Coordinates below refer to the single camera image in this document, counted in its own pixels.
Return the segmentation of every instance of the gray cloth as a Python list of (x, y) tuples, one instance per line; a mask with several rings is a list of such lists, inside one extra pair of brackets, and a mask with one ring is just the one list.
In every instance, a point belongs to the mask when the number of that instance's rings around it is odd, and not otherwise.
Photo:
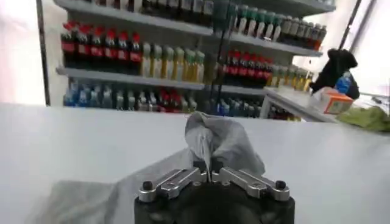
[(133, 201), (145, 180), (155, 180), (174, 169), (186, 169), (194, 160), (222, 161), (236, 170), (257, 175), (265, 172), (242, 125), (221, 117), (195, 112), (187, 121), (188, 148), (113, 184), (60, 181), (36, 223), (133, 223)]

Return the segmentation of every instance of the green cloth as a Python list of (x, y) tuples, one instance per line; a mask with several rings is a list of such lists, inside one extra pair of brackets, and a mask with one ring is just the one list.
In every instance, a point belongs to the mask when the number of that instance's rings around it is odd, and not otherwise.
[(337, 120), (360, 126), (369, 131), (390, 131), (390, 117), (380, 107), (350, 108)]

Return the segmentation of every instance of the black screw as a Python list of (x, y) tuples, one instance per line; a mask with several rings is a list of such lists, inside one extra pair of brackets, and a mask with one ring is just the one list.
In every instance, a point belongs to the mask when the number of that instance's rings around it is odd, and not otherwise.
[(142, 188), (145, 191), (151, 191), (153, 189), (153, 183), (151, 181), (144, 181), (142, 183)]
[(281, 180), (276, 181), (275, 188), (278, 190), (284, 190), (286, 188), (286, 182)]

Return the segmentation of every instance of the store shelf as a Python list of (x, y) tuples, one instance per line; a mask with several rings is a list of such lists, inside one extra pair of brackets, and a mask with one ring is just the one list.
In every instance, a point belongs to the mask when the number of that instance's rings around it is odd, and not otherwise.
[(58, 6), (69, 11), (107, 16), (107, 17), (121, 19), (125, 21), (131, 21), (134, 23), (164, 27), (167, 29), (178, 30), (187, 33), (194, 33), (203, 36), (209, 36), (213, 34), (213, 30), (207, 27), (197, 26), (194, 24), (188, 24), (180, 21), (173, 21), (173, 20), (154, 17), (154, 16), (143, 15), (140, 13), (128, 12), (125, 10), (113, 9), (109, 7), (100, 7), (83, 1), (54, 0), (54, 2)]
[(231, 41), (251, 44), (254, 46), (265, 47), (268, 49), (274, 49), (278, 51), (289, 52), (296, 55), (312, 56), (312, 57), (320, 57), (322, 55), (322, 52), (312, 51), (302, 47), (290, 46), (278, 42), (266, 41), (259, 38), (248, 37), (238, 33), (232, 33), (230, 39)]
[(57, 68), (57, 73), (60, 75), (67, 75), (68, 77), (80, 79), (104, 80), (121, 83), (133, 83), (139, 85), (165, 86), (193, 90), (202, 90), (205, 88), (205, 85), (203, 83), (178, 82), (166, 79), (155, 79), (135, 75), (89, 71), (83, 69)]
[(256, 95), (256, 96), (265, 95), (265, 91), (263, 89), (253, 89), (253, 88), (244, 88), (239, 86), (225, 86), (225, 85), (222, 85), (221, 92)]

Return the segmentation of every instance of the white table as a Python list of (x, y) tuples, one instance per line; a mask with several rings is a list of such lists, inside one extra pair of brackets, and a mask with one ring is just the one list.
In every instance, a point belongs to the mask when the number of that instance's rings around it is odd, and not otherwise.
[[(389, 222), (388, 136), (234, 120), (264, 160), (265, 176), (287, 182), (296, 223)], [(0, 105), (2, 223), (30, 223), (58, 180), (112, 183), (185, 148), (185, 123), (182, 114)]]
[(279, 86), (278, 88), (265, 87), (264, 91), (265, 97), (260, 114), (263, 119), (268, 118), (271, 104), (274, 104), (306, 121), (338, 122), (334, 115), (321, 113), (311, 107), (309, 104), (310, 94), (307, 92), (295, 91), (285, 86)]

